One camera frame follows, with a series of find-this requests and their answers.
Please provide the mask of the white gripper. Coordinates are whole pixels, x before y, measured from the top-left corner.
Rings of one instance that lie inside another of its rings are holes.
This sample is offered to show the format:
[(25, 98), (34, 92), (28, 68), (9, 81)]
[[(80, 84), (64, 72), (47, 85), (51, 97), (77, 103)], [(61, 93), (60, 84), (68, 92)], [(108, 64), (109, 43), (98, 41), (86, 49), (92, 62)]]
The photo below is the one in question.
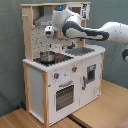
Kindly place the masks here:
[(45, 28), (45, 34), (48, 36), (48, 37), (53, 37), (55, 35), (55, 32), (53, 30), (53, 28), (51, 26), (47, 26)]

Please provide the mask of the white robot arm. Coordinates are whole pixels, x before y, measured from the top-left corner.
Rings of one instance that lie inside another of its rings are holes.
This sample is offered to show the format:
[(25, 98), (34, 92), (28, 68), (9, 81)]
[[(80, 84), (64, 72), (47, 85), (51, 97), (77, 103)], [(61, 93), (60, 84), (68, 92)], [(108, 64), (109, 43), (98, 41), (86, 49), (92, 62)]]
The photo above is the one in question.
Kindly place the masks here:
[(107, 22), (99, 29), (84, 28), (82, 18), (64, 6), (56, 7), (52, 15), (52, 25), (45, 28), (47, 36), (61, 31), (67, 38), (82, 38), (96, 41), (114, 41), (123, 44), (122, 57), (128, 62), (128, 25), (119, 22)]

